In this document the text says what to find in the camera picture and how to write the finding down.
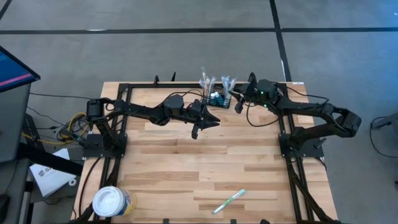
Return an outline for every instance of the paper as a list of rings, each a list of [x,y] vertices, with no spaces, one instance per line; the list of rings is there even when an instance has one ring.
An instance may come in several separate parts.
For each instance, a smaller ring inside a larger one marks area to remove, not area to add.
[[[68,149],[61,149],[53,153],[53,155],[69,160]],[[54,170],[38,164],[31,165],[30,171],[32,171],[43,197],[47,197],[54,193],[56,190],[68,183],[69,180],[76,177],[76,175]]]

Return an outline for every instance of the white container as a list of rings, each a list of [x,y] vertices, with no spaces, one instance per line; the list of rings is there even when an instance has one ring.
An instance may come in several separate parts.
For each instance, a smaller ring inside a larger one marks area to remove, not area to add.
[[[123,189],[103,187],[94,196],[93,209],[99,216],[113,217],[130,214],[136,203],[137,199]]]

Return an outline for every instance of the yellow cable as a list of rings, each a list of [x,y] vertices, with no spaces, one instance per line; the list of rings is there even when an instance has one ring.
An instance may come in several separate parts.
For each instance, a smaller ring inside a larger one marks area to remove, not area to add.
[[[27,135],[27,134],[25,134],[25,133],[22,133],[22,135],[23,135],[24,137],[26,137],[26,138],[33,139],[32,136],[29,136],[29,135]],[[42,142],[42,143],[56,144],[56,145],[65,145],[65,144],[69,144],[69,143],[73,142],[73,140],[72,140],[72,141],[67,141],[67,142],[52,142],[52,141],[46,141],[46,140],[41,140],[41,139],[38,139],[38,141],[39,141],[39,142]]]
[[[70,131],[70,128],[72,127],[72,122],[73,122],[73,120],[76,119],[76,117],[79,116],[79,115],[87,116],[87,114],[86,114],[86,113],[83,113],[83,112],[79,112],[79,113],[75,114],[75,115],[72,117],[72,119],[70,120],[70,122],[69,122],[68,131]],[[84,134],[86,133],[86,130],[87,130],[88,126],[89,126],[89,125],[86,124],[86,127],[84,128],[84,130],[83,130],[83,132],[80,134],[80,136],[82,136],[82,135],[84,135]],[[27,135],[27,134],[25,134],[25,133],[22,133],[22,135],[23,135],[24,137],[26,137],[26,138],[33,139],[32,136],[29,136],[29,135]],[[52,142],[52,141],[46,141],[46,140],[38,139],[38,141],[39,141],[39,142],[42,142],[42,143],[47,143],[47,144],[66,145],[66,144],[69,144],[69,143],[73,142],[74,140],[70,140],[70,141],[67,141],[67,142]]]

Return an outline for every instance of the container lid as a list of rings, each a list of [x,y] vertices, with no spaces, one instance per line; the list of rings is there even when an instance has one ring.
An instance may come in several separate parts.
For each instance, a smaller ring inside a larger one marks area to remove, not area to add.
[[[117,215],[124,203],[124,197],[116,187],[103,187],[94,196],[94,212],[102,217]]]

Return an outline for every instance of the marker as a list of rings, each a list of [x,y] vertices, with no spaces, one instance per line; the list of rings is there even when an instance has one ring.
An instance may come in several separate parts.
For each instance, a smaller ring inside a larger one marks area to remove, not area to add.
[[[227,206],[227,204],[229,204],[233,200],[237,199],[243,193],[244,193],[244,189],[240,190],[238,193],[236,193],[234,196],[230,197],[226,202],[224,202],[224,204],[222,204],[220,207],[218,207],[216,210],[214,210],[213,214],[216,214],[219,211],[221,211],[223,208],[225,208],[225,206]]]

